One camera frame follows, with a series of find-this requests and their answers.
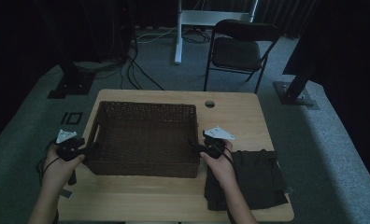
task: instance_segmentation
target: person's right hand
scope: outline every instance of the person's right hand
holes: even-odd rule
[[[233,145],[228,140],[225,140],[226,149],[224,153],[232,160],[231,152]],[[220,156],[217,159],[213,159],[205,152],[201,152],[200,156],[211,168],[212,173],[220,182],[223,189],[230,188],[233,184],[237,184],[235,180],[235,170],[232,164],[224,157]]]

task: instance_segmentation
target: wooden table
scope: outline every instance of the wooden table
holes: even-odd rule
[[[232,141],[234,150],[274,150],[253,93],[102,90],[83,134],[86,141],[100,101],[196,105],[200,141],[203,130],[218,125],[236,137]],[[213,101],[215,106],[206,107],[206,101]],[[203,162],[196,178],[94,175],[83,164],[77,168],[77,178],[76,185],[65,187],[74,192],[72,197],[59,201],[60,220],[228,221],[226,212],[207,209]],[[252,213],[259,221],[293,219],[291,203]]]

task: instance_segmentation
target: person's left hand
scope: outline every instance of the person's left hand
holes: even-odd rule
[[[72,161],[64,161],[58,159],[52,163],[48,168],[47,166],[59,156],[56,150],[59,146],[52,144],[49,148],[48,157],[45,160],[45,173],[42,179],[42,190],[51,195],[59,195],[64,185],[68,182],[75,168],[82,163],[85,156],[79,155]]]

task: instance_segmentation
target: brown basket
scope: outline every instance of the brown basket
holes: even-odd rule
[[[103,101],[98,107],[84,163],[96,175],[197,176],[195,105]]]

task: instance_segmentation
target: person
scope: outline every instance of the person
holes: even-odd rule
[[[228,140],[224,140],[226,149],[224,153],[232,159],[231,152],[233,144]],[[57,160],[56,153],[58,146],[52,145],[49,148],[48,157],[45,161],[45,173],[42,179],[41,191],[38,199],[29,217],[28,224],[51,224],[56,216],[60,192],[64,185],[68,182],[72,172],[82,163],[84,155],[79,155],[72,161]],[[200,156],[211,168],[214,176],[220,182],[220,185],[225,193],[226,202],[229,211],[235,220],[236,224],[253,224],[258,223],[255,216],[249,210],[249,206],[240,191],[235,179],[235,170],[232,164],[223,156],[213,159],[205,152],[201,152]]]

